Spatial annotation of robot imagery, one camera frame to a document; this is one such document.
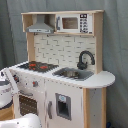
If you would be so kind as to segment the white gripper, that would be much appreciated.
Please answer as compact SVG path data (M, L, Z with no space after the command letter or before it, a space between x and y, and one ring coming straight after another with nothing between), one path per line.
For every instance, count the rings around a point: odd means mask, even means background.
M3 72L3 74L4 74L4 78L5 78L6 80L8 80L9 83L10 83L10 86L11 86L11 93L12 93L12 94L17 94L17 93L19 92L19 89L18 89L18 87L17 87L17 84L16 84L16 82L15 82L15 80L14 80L14 78L13 78L11 72L10 72L10 70L9 70L8 68L4 68L4 69L2 70L2 72Z

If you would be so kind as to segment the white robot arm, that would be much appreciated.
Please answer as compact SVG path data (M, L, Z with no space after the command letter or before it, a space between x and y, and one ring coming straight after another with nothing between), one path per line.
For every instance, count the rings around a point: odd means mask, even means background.
M0 71L0 110L12 105L18 93L16 82L8 68ZM0 128L42 128L39 117L29 113L17 119L0 121Z

